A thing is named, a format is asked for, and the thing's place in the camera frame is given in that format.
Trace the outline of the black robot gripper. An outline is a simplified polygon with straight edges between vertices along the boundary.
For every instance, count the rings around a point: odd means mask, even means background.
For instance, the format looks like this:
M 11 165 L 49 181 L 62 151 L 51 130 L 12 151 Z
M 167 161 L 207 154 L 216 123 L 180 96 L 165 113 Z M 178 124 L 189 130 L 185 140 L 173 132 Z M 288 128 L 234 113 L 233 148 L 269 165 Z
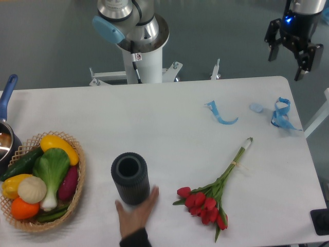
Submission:
M 281 19 L 272 20 L 267 28 L 264 41 L 269 46 L 268 61 L 274 61 L 282 44 L 290 51 L 296 52 L 298 69 L 295 81 L 319 67 L 324 46 L 313 44 L 310 40 L 316 30 L 321 14 L 321 1 L 300 0 L 287 1 Z M 280 30 L 281 38 L 277 39 Z

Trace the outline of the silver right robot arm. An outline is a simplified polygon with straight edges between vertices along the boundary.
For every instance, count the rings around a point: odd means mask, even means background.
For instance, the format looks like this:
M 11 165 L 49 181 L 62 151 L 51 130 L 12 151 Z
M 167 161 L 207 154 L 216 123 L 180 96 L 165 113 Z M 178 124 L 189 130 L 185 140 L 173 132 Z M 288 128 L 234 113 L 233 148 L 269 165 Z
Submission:
M 287 1 L 281 20 L 282 44 L 290 50 L 298 63 L 295 81 L 318 68 L 324 46 L 312 42 L 325 1 Z

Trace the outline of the dark sleeved forearm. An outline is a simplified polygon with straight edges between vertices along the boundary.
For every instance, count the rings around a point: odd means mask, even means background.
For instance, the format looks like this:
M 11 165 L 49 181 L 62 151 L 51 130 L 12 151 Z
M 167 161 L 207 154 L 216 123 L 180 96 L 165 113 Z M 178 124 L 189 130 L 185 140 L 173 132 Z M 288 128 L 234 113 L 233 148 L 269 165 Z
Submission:
M 141 228 L 134 233 L 122 238 L 119 245 L 121 247 L 151 247 L 148 234 L 145 228 Z

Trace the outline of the person's hand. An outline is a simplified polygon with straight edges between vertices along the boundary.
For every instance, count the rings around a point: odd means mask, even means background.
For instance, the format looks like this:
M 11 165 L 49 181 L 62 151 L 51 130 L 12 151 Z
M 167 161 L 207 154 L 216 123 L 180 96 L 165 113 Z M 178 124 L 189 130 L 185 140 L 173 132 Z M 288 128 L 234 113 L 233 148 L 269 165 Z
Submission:
M 122 239 L 145 228 L 158 197 L 159 187 L 154 186 L 148 198 L 132 211 L 126 211 L 120 201 L 115 201 Z

